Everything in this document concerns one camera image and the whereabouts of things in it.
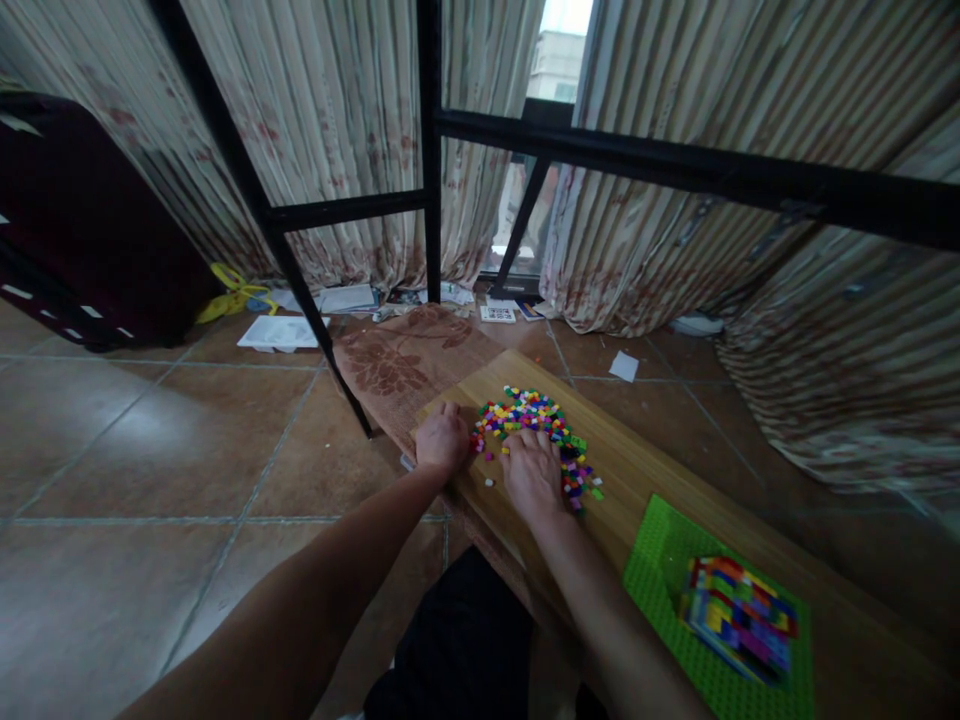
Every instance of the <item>building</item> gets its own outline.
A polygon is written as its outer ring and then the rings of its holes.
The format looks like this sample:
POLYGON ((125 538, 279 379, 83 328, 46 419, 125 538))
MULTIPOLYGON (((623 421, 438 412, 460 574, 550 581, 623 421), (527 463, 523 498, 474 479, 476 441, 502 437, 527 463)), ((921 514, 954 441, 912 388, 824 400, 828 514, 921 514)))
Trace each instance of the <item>building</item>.
POLYGON ((537 38, 527 97, 572 103, 577 98, 585 35, 544 30, 537 38))

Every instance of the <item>suitcase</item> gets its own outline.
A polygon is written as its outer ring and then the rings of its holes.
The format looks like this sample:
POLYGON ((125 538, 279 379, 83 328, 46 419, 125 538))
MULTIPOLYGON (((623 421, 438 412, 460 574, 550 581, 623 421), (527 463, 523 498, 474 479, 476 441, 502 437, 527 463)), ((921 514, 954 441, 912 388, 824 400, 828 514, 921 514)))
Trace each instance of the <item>suitcase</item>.
POLYGON ((0 95, 0 298, 104 352, 181 343, 221 292, 93 115, 0 95))

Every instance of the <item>brown floral rug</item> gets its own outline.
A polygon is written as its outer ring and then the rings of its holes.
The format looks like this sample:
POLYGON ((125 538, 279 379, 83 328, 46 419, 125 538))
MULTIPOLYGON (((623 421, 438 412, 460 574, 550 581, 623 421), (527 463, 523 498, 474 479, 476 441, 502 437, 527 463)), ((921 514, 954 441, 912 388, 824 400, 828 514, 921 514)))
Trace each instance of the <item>brown floral rug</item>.
MULTIPOLYGON (((422 305, 375 330, 347 335, 334 348, 347 384, 411 458, 416 456, 411 431, 420 409, 503 350, 469 322, 437 305, 422 305)), ((523 571, 510 553, 458 496, 445 493, 444 503, 487 561, 532 610, 534 603, 523 571)))

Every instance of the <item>forearm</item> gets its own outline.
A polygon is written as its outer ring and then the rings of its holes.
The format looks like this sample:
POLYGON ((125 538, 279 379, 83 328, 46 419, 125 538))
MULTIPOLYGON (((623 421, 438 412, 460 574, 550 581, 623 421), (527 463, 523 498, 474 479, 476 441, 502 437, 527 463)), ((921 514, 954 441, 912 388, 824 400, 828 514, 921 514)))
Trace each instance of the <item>forearm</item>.
POLYGON ((584 643, 599 663, 614 714, 712 717, 574 517, 555 513, 531 529, 584 643))
POLYGON ((418 468, 326 527, 122 717, 308 717, 446 480, 435 466, 418 468))

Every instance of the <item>floral curtain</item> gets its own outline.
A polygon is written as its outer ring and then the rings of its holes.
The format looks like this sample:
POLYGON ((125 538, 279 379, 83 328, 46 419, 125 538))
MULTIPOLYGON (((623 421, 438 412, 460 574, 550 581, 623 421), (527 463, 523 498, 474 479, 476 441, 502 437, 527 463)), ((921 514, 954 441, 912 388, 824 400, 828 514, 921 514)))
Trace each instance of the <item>floral curtain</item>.
MULTIPOLYGON (((415 0, 184 8, 277 205, 420 187, 415 0)), ((542 0, 444 6, 444 97, 519 116, 542 0)), ((96 113, 209 260, 280 277, 144 0, 0 0, 0 72, 96 113)), ((505 152, 444 146, 443 265, 472 282, 505 152)), ((425 283, 422 214, 291 233, 312 287, 425 283)))
MULTIPOLYGON (((577 123, 889 171, 956 97, 945 0, 598 3, 577 123)), ((541 293, 578 331, 639 335, 749 284, 811 224, 564 167, 541 293)))
MULTIPOLYGON (((960 102, 891 166, 960 183, 960 102)), ((826 228, 718 354, 770 443, 838 492, 960 487, 960 256, 826 228)))

